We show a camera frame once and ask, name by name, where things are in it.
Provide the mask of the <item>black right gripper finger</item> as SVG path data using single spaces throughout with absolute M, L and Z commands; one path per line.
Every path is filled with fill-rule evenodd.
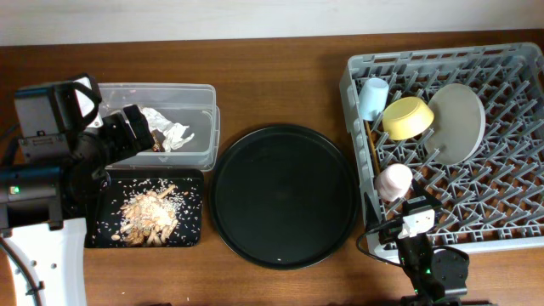
M 376 228 L 382 221 L 379 211 L 379 204 L 375 196 L 364 193 L 365 204 L 365 227 Z
M 415 179 L 411 181 L 411 187 L 416 195 L 416 197 L 425 197 L 430 198 L 432 195 L 428 193 Z

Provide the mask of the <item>pink cup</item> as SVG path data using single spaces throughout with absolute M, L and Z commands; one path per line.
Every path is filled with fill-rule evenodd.
M 406 165 L 395 163 L 378 174 L 374 185 L 383 201 L 395 201 L 408 192 L 412 179 L 413 174 Z

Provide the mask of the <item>wooden chopstick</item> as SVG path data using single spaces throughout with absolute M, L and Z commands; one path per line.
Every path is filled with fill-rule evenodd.
M 375 175 L 378 176 L 381 173 L 381 170 L 380 170 L 380 166 L 379 166 L 379 160 L 377 158 L 376 147 L 375 147 L 375 145 L 373 143 L 373 140 L 372 140 L 371 129 L 370 129 L 369 122 L 364 121 L 364 124 L 365 124 L 365 131 L 366 131 L 367 137 L 369 139 L 368 141 L 369 141 L 370 152 L 371 152 L 371 157 L 372 157 L 372 162 L 373 162 L 373 169 L 374 169 Z

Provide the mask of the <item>white tissue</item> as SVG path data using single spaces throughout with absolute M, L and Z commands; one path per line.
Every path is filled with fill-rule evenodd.
M 179 122 L 172 122 L 153 108 L 140 107 L 139 109 L 147 121 L 148 129 L 152 133 L 161 133 L 164 137 L 161 147 L 165 152 L 180 149 L 195 137 L 194 133 L 185 136 L 189 126 L 185 126 Z

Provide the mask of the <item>yellow bowl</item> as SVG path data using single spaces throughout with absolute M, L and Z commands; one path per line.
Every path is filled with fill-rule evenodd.
M 392 140 L 405 140 L 424 132 L 434 121 L 434 113 L 418 97 L 398 99 L 383 112 L 382 127 Z

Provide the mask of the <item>grey plate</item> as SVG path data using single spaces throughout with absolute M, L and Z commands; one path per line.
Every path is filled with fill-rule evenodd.
M 438 149 L 434 160 L 447 166 L 466 161 L 484 137 L 485 110 L 479 96 L 468 86 L 452 83 L 437 91 L 428 107 L 434 119 L 433 134 L 424 145 L 427 152 Z

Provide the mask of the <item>blue cup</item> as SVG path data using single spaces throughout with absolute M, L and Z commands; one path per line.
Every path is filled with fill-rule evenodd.
M 375 121 L 384 110 L 388 98 L 389 85 L 381 78 L 365 81 L 359 93 L 359 113 L 365 121 Z

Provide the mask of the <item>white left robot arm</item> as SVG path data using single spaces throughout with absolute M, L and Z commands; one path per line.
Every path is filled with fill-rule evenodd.
M 109 188 L 109 165 L 154 144 L 138 106 L 101 117 L 101 102 L 88 74 L 14 95 L 21 135 L 1 162 L 1 249 L 18 305 L 86 304 L 87 206 Z

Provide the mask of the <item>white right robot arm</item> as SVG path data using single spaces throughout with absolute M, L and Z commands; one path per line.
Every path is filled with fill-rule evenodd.
M 415 196 L 403 202 L 402 213 L 372 228 L 367 227 L 365 233 L 357 238 L 356 246 L 366 256 L 392 265 L 392 261 L 364 250 L 360 243 L 368 235 L 373 234 L 377 234 L 385 241 L 394 241 L 399 257 L 396 265 L 408 276 L 415 293 L 413 296 L 402 297 L 399 304 L 431 305 L 435 301 L 431 289 L 433 247 L 427 233 L 435 226 L 436 210 L 441 206 L 441 202 L 416 180 L 411 181 L 411 188 Z

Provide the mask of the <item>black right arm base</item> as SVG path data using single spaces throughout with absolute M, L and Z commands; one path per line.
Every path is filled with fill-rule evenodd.
M 469 257 L 449 246 L 437 246 L 419 264 L 411 277 L 420 305 L 459 303 L 468 293 Z

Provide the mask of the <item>grey dishwasher rack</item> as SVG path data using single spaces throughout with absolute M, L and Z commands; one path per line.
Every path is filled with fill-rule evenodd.
M 429 129 L 394 141 L 380 122 L 369 122 L 380 170 L 402 163 L 442 202 L 430 240 L 464 252 L 497 252 L 543 244 L 543 53 L 532 42 L 355 55 L 339 83 L 346 127 L 354 144 L 364 193 L 376 197 L 381 221 L 401 204 L 380 199 L 359 93 L 377 77 L 388 101 L 415 96 L 429 101 L 446 85 L 470 87 L 483 104 L 484 137 L 466 161 L 443 165 L 424 145 Z

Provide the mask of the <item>clear plastic waste bin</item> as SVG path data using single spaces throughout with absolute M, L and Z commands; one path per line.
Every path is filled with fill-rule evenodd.
M 128 105 L 149 107 L 172 122 L 189 126 L 185 136 L 195 137 L 183 147 L 171 152 L 147 150 L 114 168 L 194 168 L 209 171 L 213 168 L 220 135 L 220 112 L 216 104 L 216 90 L 208 84 L 111 82 L 99 85 L 103 102 L 99 105 L 102 120 Z M 161 133 L 153 132 L 160 142 Z

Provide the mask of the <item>brown snack wrapper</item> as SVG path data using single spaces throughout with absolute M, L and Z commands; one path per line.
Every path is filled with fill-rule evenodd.
M 152 134 L 152 138 L 154 139 L 152 150 L 154 152 L 164 152 L 165 149 L 163 148 L 162 143 L 159 141 L 159 139 L 154 134 Z

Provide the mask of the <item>black round tray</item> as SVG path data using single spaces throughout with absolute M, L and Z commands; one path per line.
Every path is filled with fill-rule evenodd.
M 325 135 L 292 124 L 257 129 L 219 158 L 209 193 L 223 242 L 267 269 L 303 269 L 330 257 L 360 213 L 357 178 Z

